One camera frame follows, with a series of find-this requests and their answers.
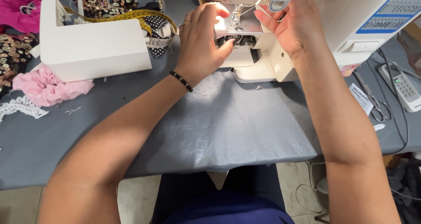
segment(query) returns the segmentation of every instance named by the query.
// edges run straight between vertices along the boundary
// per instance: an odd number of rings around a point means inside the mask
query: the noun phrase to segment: white remote control
[[[414,85],[409,81],[408,77],[404,72],[397,67],[391,65],[390,67],[392,72],[393,83],[396,86],[398,97],[408,112],[417,112],[421,110],[421,97]],[[378,72],[386,81],[387,85],[390,87],[394,94],[393,86],[390,83],[389,73],[387,71],[387,66],[383,65],[378,69]]]

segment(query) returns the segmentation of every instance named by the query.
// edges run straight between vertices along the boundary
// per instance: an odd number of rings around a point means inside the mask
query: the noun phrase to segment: blue panel
[[[387,0],[356,34],[394,33],[421,10],[421,0]]]

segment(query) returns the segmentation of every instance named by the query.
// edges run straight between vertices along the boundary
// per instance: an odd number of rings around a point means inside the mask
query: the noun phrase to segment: pink fabric scrap
[[[20,73],[13,79],[13,89],[22,90],[37,106],[52,106],[63,100],[87,94],[94,86],[91,81],[62,82],[43,63],[39,69]]]
[[[30,14],[20,12],[21,6],[34,2],[35,7]],[[0,25],[9,25],[24,33],[39,33],[39,16],[41,0],[0,0]]]

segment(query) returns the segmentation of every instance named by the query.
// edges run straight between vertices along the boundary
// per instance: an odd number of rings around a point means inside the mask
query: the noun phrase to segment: hand
[[[207,3],[184,18],[180,30],[180,57],[174,71],[192,87],[219,68],[232,52],[233,39],[219,49],[215,48],[213,25],[217,16],[226,18],[229,12],[220,4]]]
[[[279,12],[269,12],[267,6],[254,13],[261,23],[275,34],[282,48],[292,59],[305,52],[328,49],[325,34],[320,22],[319,10],[313,0],[291,0],[288,6]],[[285,13],[284,19],[278,19]]]

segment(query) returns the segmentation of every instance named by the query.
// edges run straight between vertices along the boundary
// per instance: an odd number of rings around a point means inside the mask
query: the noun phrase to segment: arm
[[[313,0],[291,0],[287,15],[255,14],[292,57],[326,161],[332,223],[400,223],[382,152],[367,115],[329,50]]]
[[[181,55],[174,71],[192,87],[232,51],[232,41],[218,50],[213,45],[217,15],[227,17],[229,13],[221,5],[199,6],[186,15],[185,21],[191,24],[180,32]],[[120,223],[118,183],[158,121],[187,92],[180,80],[169,75],[95,126],[50,177],[39,223]]]

